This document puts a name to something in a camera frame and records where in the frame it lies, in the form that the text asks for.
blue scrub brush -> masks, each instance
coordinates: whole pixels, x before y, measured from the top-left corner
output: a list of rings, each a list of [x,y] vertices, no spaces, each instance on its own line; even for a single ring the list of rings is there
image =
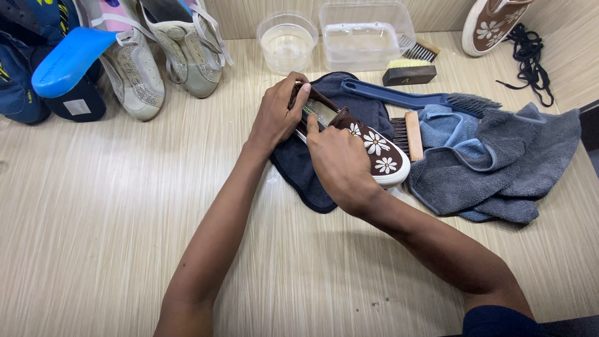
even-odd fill
[[[457,112],[466,113],[478,119],[484,117],[483,112],[488,108],[499,109],[501,103],[494,102],[488,98],[472,94],[429,94],[418,95],[408,94],[384,86],[378,86],[355,79],[345,79],[341,82],[341,88],[345,92],[364,97],[381,100],[385,103],[394,104],[400,107],[406,107],[412,110],[424,109],[427,104],[439,104],[450,107]]]

white label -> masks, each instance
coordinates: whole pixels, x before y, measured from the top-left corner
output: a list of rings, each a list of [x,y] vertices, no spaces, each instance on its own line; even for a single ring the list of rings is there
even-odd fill
[[[87,104],[85,104],[85,100],[74,100],[63,103],[67,110],[71,113],[71,115],[83,115],[84,113],[92,113],[89,111]]]

clear plastic bowl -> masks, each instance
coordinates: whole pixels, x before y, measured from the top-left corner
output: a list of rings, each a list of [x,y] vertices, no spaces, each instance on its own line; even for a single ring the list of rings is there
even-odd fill
[[[325,4],[318,16],[330,71],[384,70],[416,44],[410,13],[398,1]]]
[[[304,71],[318,42],[318,29],[309,19],[294,12],[279,12],[264,19],[256,29],[256,39],[270,70],[287,76]]]

hand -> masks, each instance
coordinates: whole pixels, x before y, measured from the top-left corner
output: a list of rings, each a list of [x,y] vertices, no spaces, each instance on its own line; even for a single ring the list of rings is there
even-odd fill
[[[297,81],[305,84],[298,92],[295,105],[289,110],[291,90]],[[268,88],[247,139],[252,147],[264,149],[270,154],[277,144],[289,138],[301,119],[301,110],[308,100],[310,89],[306,76],[294,71],[286,79]]]
[[[333,201],[350,215],[368,215],[373,198],[385,190],[370,174],[370,159],[360,137],[334,127],[319,133],[316,115],[310,115],[307,143],[316,175]]]

silver glitter sneaker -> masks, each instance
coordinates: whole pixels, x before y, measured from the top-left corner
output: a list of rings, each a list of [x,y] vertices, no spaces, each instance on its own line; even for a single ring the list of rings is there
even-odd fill
[[[208,97],[220,82],[225,60],[233,64],[219,25],[204,0],[141,0],[142,12],[167,55],[171,80],[192,95]]]
[[[99,58],[114,93],[131,116],[148,121],[164,100],[164,83],[139,23],[134,0],[74,0],[82,26],[119,32],[117,42]]]

